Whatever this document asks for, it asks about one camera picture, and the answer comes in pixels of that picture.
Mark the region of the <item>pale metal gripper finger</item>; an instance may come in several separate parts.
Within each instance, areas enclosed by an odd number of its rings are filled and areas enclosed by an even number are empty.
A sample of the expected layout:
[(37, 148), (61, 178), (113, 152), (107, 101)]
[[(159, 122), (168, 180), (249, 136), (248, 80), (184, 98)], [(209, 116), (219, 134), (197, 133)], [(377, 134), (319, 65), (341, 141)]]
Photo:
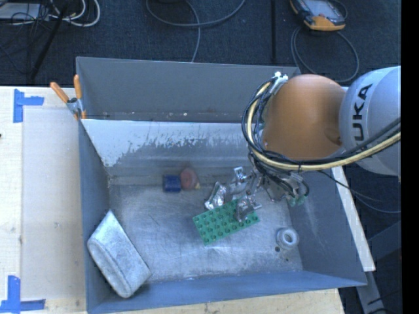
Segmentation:
[(232, 196), (233, 199), (236, 201), (234, 218), (238, 222), (245, 220), (248, 214), (262, 207), (262, 205), (258, 202), (256, 196), (257, 196), (256, 193), (251, 193), (251, 194), (240, 193), (240, 194), (234, 194)]
[(209, 198), (204, 203), (206, 209), (213, 210), (221, 207), (242, 195), (246, 186), (246, 174), (243, 167), (235, 167), (233, 172), (234, 176), (230, 181), (215, 183)]

